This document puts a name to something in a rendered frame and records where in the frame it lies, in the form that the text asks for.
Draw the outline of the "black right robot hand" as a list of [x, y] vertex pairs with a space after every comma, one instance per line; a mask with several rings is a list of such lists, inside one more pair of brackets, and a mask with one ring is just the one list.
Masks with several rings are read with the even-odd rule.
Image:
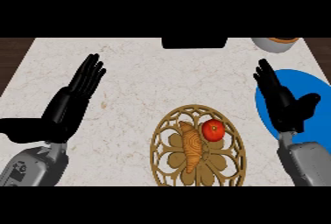
[[287, 87], [279, 82], [274, 70], [265, 59], [258, 60], [252, 74], [259, 89], [273, 128], [279, 132], [304, 132], [304, 121], [311, 118], [320, 102], [317, 93], [304, 94], [295, 99]]

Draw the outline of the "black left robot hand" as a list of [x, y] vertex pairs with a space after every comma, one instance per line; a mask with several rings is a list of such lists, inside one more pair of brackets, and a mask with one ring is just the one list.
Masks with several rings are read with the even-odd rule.
[[0, 134], [17, 144], [45, 141], [61, 144], [75, 135], [88, 107], [88, 100], [106, 73], [98, 55], [84, 59], [69, 84], [61, 87], [39, 118], [1, 118]]

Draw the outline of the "blue round plate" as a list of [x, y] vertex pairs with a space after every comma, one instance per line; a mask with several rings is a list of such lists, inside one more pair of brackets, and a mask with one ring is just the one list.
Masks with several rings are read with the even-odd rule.
[[314, 114], [304, 121], [304, 132], [293, 136], [292, 141], [295, 144], [317, 142], [331, 151], [331, 86], [299, 70], [279, 69], [274, 71], [274, 75], [295, 99], [310, 93], [320, 95]]

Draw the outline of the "golden openwork round placemat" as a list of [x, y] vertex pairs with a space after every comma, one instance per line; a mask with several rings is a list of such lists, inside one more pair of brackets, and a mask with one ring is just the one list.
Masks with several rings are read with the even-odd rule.
[[159, 186], [243, 184], [243, 141], [215, 109], [191, 104], [162, 117], [149, 144], [149, 165]]

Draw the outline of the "golden brown croissant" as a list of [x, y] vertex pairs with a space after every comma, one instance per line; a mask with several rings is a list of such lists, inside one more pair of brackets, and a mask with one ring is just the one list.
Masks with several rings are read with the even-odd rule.
[[181, 148], [185, 156], [185, 173], [190, 174], [202, 157], [202, 140], [197, 130], [183, 121], [178, 121], [181, 131]]

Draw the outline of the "red tomato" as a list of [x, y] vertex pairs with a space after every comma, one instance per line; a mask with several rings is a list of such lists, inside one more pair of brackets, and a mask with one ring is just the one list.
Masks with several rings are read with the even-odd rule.
[[224, 136], [222, 122], [215, 119], [205, 121], [200, 126], [200, 133], [206, 141], [219, 141]]

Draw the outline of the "grey pot with orange rim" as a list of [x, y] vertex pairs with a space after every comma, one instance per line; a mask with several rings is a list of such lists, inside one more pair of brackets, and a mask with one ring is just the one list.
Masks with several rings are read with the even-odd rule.
[[298, 38], [252, 38], [253, 44], [268, 53], [283, 53], [289, 50]]

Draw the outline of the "black box appliance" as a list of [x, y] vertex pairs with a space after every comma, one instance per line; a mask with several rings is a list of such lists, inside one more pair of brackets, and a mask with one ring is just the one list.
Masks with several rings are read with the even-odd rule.
[[227, 38], [162, 38], [163, 49], [222, 48]]

